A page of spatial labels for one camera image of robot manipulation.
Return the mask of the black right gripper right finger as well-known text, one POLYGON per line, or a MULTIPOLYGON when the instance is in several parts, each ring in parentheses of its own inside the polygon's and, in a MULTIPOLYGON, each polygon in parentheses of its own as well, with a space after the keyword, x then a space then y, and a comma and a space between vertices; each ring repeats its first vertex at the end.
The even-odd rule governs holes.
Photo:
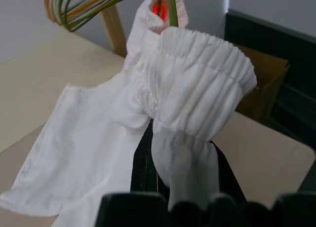
POLYGON ((243 194, 225 155, 213 141, 211 143, 215 146, 218 155, 220 192, 231 196, 236 202, 245 202, 245 195, 243 194))

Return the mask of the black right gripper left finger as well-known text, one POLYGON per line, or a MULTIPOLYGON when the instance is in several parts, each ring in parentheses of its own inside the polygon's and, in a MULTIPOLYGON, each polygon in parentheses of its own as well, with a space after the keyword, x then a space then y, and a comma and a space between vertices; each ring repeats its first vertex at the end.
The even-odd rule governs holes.
POLYGON ((153 120, 150 120, 134 153, 130 191, 169 194, 169 188, 158 175, 152 159, 153 120))

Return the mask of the white elastic-waist shorts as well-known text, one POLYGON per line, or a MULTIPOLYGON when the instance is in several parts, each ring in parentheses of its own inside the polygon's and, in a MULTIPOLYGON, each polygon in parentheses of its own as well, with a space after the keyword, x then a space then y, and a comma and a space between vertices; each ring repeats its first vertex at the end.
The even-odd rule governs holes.
POLYGON ((152 157, 170 189, 169 207, 206 208, 219 193, 213 137, 257 84, 236 46, 137 9, 122 70, 96 87, 68 85, 0 207, 28 216, 56 216, 52 227, 92 227, 103 195, 130 190, 134 153, 149 124, 152 157))

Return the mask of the brown cardboard box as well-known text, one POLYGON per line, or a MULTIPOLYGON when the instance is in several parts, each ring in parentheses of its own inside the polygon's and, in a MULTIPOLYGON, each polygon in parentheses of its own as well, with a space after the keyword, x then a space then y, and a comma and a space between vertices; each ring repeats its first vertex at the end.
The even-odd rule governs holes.
POLYGON ((290 63, 286 59, 245 46, 239 45, 238 48, 252 62, 257 76, 257 86, 241 100, 236 111, 256 122, 264 123, 271 114, 290 63))

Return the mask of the dark green cabinet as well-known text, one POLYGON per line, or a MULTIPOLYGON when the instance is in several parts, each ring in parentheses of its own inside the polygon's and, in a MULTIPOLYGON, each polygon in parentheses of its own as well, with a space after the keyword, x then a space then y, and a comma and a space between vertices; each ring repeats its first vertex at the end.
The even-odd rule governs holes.
POLYGON ((316 43, 230 12, 225 39, 289 61, 267 124, 316 149, 316 43))

